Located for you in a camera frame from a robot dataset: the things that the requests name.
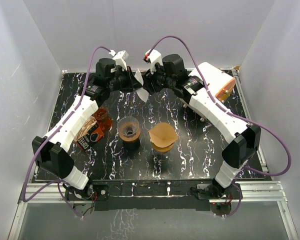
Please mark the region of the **white paper coffee filter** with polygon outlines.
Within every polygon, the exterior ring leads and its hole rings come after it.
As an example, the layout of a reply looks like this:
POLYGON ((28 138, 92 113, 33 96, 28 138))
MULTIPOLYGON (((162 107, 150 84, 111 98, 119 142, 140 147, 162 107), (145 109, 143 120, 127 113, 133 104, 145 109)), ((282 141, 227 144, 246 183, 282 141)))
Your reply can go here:
POLYGON ((143 101, 143 102, 147 102, 147 100, 149 99, 149 93, 147 90, 145 90, 143 88, 144 86, 144 80, 143 80, 143 77, 142 77, 142 74, 140 72, 139 69, 137 69, 137 71, 135 72, 135 75, 134 75, 135 79, 138 81, 138 83, 141 84, 141 87, 139 87, 137 90, 136 90, 136 93, 138 95, 138 97, 143 101))

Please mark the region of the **orange glass carafe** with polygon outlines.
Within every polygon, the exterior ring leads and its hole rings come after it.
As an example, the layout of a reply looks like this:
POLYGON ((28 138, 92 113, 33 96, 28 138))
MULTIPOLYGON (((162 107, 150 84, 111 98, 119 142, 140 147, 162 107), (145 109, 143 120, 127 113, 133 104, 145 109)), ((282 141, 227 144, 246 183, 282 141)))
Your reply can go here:
POLYGON ((107 132, 112 128, 113 122, 108 115, 108 110, 104 107, 100 107, 94 114, 98 125, 100 126, 103 132, 107 132))

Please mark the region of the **clear ribbed glass dripper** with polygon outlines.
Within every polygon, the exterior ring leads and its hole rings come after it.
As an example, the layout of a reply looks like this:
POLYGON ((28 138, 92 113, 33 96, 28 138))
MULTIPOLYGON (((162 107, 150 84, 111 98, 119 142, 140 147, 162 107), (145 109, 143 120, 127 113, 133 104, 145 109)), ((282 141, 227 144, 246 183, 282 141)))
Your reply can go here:
POLYGON ((132 138, 140 129, 139 121, 132 116, 124 117, 118 121, 117 129, 121 136, 132 138))

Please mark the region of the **brown paper coffee filter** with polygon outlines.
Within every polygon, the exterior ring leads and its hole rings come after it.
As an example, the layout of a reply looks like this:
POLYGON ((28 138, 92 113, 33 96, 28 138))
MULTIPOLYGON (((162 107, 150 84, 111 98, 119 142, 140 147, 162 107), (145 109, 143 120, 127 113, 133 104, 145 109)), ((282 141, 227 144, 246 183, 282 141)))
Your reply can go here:
POLYGON ((148 131, 150 141, 159 148, 174 144, 178 135, 175 128, 166 122, 160 122, 148 131))

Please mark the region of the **orange coffee filter box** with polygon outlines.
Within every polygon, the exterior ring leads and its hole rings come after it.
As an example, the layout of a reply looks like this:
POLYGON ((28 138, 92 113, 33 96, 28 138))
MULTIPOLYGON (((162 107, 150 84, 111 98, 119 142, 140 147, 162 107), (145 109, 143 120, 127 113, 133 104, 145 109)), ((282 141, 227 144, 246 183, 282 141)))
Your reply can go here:
POLYGON ((74 137, 74 142, 83 151, 86 151, 93 147, 103 136, 104 132, 99 123, 93 116, 90 116, 74 137))

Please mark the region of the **red black dripper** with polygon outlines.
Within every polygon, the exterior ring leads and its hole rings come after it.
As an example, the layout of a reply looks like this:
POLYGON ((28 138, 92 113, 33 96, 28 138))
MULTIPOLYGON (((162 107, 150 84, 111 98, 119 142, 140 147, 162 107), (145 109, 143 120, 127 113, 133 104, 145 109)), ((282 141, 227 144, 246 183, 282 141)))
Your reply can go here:
POLYGON ((123 141, 122 146, 127 151, 136 151, 140 147, 140 140, 136 139, 133 141, 123 141))

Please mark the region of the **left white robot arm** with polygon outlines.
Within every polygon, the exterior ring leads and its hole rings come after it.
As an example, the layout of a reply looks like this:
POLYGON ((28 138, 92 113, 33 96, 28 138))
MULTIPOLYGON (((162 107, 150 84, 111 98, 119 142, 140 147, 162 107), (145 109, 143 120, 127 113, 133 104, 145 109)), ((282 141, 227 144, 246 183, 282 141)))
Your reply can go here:
POLYGON ((87 73, 81 94, 44 137, 32 141, 34 161, 38 168, 55 175, 67 183, 68 190, 83 200, 93 195, 92 181, 75 166, 68 154, 75 137, 86 121, 110 97, 114 91, 134 92, 143 86, 139 71, 117 65, 115 60, 101 58, 94 73, 87 73))

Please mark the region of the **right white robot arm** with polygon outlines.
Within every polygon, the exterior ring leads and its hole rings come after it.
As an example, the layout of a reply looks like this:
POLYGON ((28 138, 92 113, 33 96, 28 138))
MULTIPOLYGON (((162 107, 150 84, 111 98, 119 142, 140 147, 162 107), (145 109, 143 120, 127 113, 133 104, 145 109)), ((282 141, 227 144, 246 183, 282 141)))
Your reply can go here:
POLYGON ((222 151, 223 162, 212 183, 205 189, 192 189, 192 192, 206 197, 225 198, 230 194, 237 174, 257 152, 261 137, 259 126, 231 116, 231 110, 223 104, 236 85, 235 78, 208 62, 187 72, 178 54, 162 57, 154 50, 146 53, 144 61, 150 64, 149 70, 142 74, 143 88, 149 94, 171 89, 185 107, 209 120, 228 143, 222 151))

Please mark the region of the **white orange coffee grinder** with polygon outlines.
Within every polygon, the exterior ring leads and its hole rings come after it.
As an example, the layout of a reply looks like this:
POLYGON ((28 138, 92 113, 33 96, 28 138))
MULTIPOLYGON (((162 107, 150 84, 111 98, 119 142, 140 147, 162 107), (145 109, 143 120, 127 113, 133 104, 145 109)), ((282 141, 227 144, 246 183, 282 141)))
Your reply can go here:
POLYGON ((223 104, 224 109, 227 109, 224 104, 236 85, 235 78, 208 62, 199 64, 198 68, 203 73, 211 94, 223 104))

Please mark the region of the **clear glass server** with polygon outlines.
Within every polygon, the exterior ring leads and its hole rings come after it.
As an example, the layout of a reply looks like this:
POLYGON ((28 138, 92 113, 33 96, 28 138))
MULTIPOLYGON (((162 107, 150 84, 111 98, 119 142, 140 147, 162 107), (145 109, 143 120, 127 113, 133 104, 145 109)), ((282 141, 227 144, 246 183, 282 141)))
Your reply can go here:
POLYGON ((156 162, 165 162, 169 159, 170 157, 170 152, 159 152, 159 151, 154 151, 153 152, 153 160, 156 162))

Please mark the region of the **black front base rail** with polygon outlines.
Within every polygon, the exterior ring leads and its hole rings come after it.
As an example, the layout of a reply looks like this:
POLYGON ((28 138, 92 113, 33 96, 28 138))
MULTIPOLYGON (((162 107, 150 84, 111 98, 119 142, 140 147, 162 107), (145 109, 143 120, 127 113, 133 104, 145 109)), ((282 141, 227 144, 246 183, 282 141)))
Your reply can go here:
POLYGON ((67 200, 91 204, 95 211, 110 210, 168 210, 195 209, 210 211, 213 204, 226 206, 240 200, 239 184, 222 188, 213 180, 173 179, 173 180, 95 180, 87 196, 79 197, 69 187, 67 200))

